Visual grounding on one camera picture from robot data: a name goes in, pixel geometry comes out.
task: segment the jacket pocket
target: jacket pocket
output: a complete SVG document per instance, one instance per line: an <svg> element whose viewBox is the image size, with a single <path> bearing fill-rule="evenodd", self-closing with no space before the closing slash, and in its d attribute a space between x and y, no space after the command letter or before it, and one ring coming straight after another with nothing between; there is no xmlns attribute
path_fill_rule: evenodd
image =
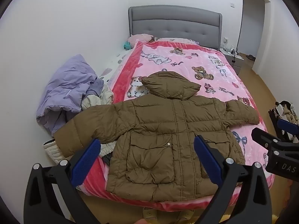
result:
<svg viewBox="0 0 299 224"><path fill-rule="evenodd" d="M174 181L171 135L145 136L131 133L126 178L139 184Z"/></svg>
<svg viewBox="0 0 299 224"><path fill-rule="evenodd" d="M211 148L217 149L224 158L227 158L230 152L229 139L225 132L195 132L195 136L201 135ZM209 178L202 163L200 163L202 178Z"/></svg>

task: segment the brown puffer jacket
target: brown puffer jacket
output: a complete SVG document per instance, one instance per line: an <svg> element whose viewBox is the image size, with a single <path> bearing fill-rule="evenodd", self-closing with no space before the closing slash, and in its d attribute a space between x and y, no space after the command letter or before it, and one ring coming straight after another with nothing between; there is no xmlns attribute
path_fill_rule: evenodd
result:
<svg viewBox="0 0 299 224"><path fill-rule="evenodd" d="M244 164L229 126L258 124L254 108L238 100L194 96L200 85L171 72L142 79L150 94L114 105L93 106L59 129L54 137L63 155L98 138L117 140L106 190L122 198L182 201L212 195L212 184L194 151L202 135L227 158Z"/></svg>

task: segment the jacket sleeve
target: jacket sleeve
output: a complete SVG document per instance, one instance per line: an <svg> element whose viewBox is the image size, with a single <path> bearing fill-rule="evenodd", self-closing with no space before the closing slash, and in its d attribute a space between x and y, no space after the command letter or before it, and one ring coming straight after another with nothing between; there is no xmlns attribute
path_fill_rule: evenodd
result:
<svg viewBox="0 0 299 224"><path fill-rule="evenodd" d="M214 101L219 117L226 126L260 123L258 112L251 106L238 100L222 102L214 99Z"/></svg>
<svg viewBox="0 0 299 224"><path fill-rule="evenodd" d="M115 141L134 127L135 120L131 100L114 105L92 106L61 127L54 133L54 138L62 154L69 157L95 138L101 143Z"/></svg>

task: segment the nightstand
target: nightstand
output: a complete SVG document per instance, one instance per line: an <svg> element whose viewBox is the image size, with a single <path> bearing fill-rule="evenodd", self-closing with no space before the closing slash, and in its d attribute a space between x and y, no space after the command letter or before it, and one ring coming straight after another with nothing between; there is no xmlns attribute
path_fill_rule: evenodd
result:
<svg viewBox="0 0 299 224"><path fill-rule="evenodd" d="M224 56L227 59L228 63L233 67L236 74L238 75L241 71L241 67L243 66L244 59L241 56L236 55L236 57L235 57L236 62L233 63L232 61L234 60L234 56L230 52L226 52L224 49L220 49L220 52L222 54L224 54Z"/></svg>

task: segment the cream colored garment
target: cream colored garment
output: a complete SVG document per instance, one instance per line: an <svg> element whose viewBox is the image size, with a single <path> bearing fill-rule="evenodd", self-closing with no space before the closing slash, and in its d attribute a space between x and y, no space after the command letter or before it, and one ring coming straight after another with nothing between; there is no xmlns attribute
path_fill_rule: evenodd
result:
<svg viewBox="0 0 299 224"><path fill-rule="evenodd" d="M87 108L95 105L110 105L112 104L114 99L114 93L111 91L107 84L104 84L102 93L100 97L95 95L88 95L81 103L82 110L86 110ZM111 152L113 152L115 147L116 141L108 143L108 144L101 144L101 152L99 154L100 157L103 157ZM58 164L61 160L66 159L62 154L59 147L56 145L56 141L52 141L43 145L46 153L49 157Z"/></svg>

